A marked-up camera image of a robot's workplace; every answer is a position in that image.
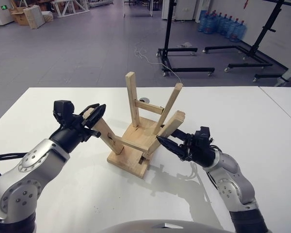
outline cardboard box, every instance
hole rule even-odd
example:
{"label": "cardboard box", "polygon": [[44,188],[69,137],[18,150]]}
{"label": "cardboard box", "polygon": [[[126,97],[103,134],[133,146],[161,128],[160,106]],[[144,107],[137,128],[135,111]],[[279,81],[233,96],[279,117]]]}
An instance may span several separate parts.
{"label": "cardboard box", "polygon": [[14,21],[21,26],[29,25],[24,13],[25,7],[17,7],[16,9],[9,9]]}
{"label": "cardboard box", "polygon": [[54,21],[54,16],[51,11],[42,11],[43,18],[45,22],[52,22]]}
{"label": "cardboard box", "polygon": [[45,20],[39,6],[34,5],[33,7],[26,8],[24,9],[24,13],[31,29],[37,29],[45,24]]}

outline white wall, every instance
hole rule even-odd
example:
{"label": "white wall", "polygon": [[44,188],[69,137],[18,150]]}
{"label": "white wall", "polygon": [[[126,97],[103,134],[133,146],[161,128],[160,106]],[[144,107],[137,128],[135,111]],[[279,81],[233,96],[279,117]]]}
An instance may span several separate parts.
{"label": "white wall", "polygon": [[[275,3],[262,0],[249,0],[246,9],[243,8],[246,0],[212,0],[211,10],[222,14],[232,15],[245,21],[247,32],[243,41],[253,45],[262,26],[271,15]],[[291,67],[291,6],[283,5],[277,20],[273,25],[276,33],[268,31],[259,50],[287,67]]]}

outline black metal stand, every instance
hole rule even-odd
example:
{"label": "black metal stand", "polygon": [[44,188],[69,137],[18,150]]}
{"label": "black metal stand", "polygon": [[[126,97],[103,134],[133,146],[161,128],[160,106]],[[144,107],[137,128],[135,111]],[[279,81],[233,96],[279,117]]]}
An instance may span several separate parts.
{"label": "black metal stand", "polygon": [[[255,74],[254,76],[254,80],[253,82],[257,82],[259,79],[263,79],[263,78],[280,78],[283,74]],[[286,83],[289,82],[289,80],[286,80],[284,78],[281,78],[282,80],[284,80]]]}
{"label": "black metal stand", "polygon": [[236,67],[270,67],[273,64],[267,62],[265,59],[261,58],[260,56],[256,55],[259,45],[261,41],[263,40],[264,36],[266,35],[267,31],[276,32],[276,30],[272,29],[272,26],[278,17],[281,6],[284,4],[284,0],[279,0],[268,18],[266,24],[263,26],[263,30],[261,31],[259,37],[257,38],[254,45],[251,47],[250,50],[245,49],[242,46],[215,46],[215,47],[205,47],[203,50],[204,53],[207,53],[209,50],[221,50],[221,49],[237,49],[239,52],[243,52],[247,57],[253,58],[258,63],[239,63],[239,64],[228,64],[227,68],[225,68],[225,72],[228,72],[231,68]]}
{"label": "black metal stand", "polygon": [[208,76],[210,76],[214,72],[214,67],[202,67],[202,68],[172,68],[168,59],[168,52],[184,52],[190,51],[191,55],[194,55],[197,52],[198,48],[175,48],[169,49],[169,37],[170,37],[170,29],[171,29],[171,21],[174,11],[174,6],[176,6],[175,0],[169,1],[169,10],[168,10],[168,19],[167,19],[167,29],[166,29],[166,38],[165,38],[165,46],[163,49],[158,49],[156,54],[157,57],[161,58],[162,64],[162,74],[165,76],[168,72],[208,72]]}

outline metal frame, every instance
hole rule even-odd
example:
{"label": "metal frame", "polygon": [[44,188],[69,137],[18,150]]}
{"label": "metal frame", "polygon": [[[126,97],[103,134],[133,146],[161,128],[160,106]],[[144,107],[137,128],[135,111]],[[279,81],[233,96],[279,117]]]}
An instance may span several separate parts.
{"label": "metal frame", "polygon": [[[64,7],[62,13],[60,12],[59,7],[58,7],[58,3],[60,3],[60,2],[65,2],[65,7]],[[73,2],[75,2],[83,11],[76,12],[74,5],[73,5]],[[82,14],[85,12],[89,12],[86,0],[83,0],[84,6],[79,4],[76,0],[56,0],[56,1],[53,1],[52,4],[55,5],[55,8],[56,8],[56,11],[58,14],[58,18],[63,18],[63,17],[67,17],[67,16],[73,16],[73,15],[78,15],[78,14]],[[67,11],[68,7],[70,7],[70,9],[72,10],[73,13],[66,15],[66,11]]]}
{"label": "metal frame", "polygon": [[272,26],[277,19],[279,13],[281,12],[281,6],[284,4],[284,0],[276,1],[276,6],[271,13],[270,17],[268,18],[266,24],[263,26],[263,30],[261,31],[259,37],[255,41],[254,45],[251,47],[250,50],[245,49],[242,46],[214,46],[214,47],[205,47],[203,53],[208,53],[209,50],[221,50],[221,49],[237,49],[240,52],[243,52],[247,57],[251,57],[258,63],[236,63],[236,64],[228,64],[227,68],[225,68],[225,72],[228,72],[231,68],[237,67],[270,67],[273,64],[267,62],[265,59],[261,58],[260,56],[256,55],[259,45],[263,40],[264,36],[268,31],[276,32],[276,30],[272,29]]}
{"label": "metal frame", "polygon": [[167,19],[167,29],[166,29],[166,37],[165,37],[165,46],[163,49],[158,49],[156,54],[157,57],[160,57],[162,66],[162,74],[165,76],[168,72],[208,72],[208,76],[210,76],[214,72],[214,67],[190,67],[190,68],[173,68],[168,59],[168,52],[184,52],[190,51],[191,55],[194,55],[197,52],[198,48],[168,48],[169,38],[170,38],[170,30],[171,30],[171,21],[174,11],[174,6],[177,4],[175,0],[169,1],[169,10],[168,10],[168,19]]}

